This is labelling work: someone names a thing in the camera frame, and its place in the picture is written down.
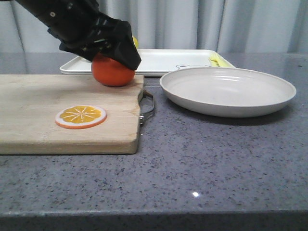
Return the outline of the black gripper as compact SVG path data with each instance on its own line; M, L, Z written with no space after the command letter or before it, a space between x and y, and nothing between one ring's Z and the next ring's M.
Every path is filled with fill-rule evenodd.
M59 50L93 61L97 54L137 70L141 57L134 44L131 26L99 11L95 0L18 0L23 8L48 27L61 41ZM107 39L89 40L95 29L114 25Z

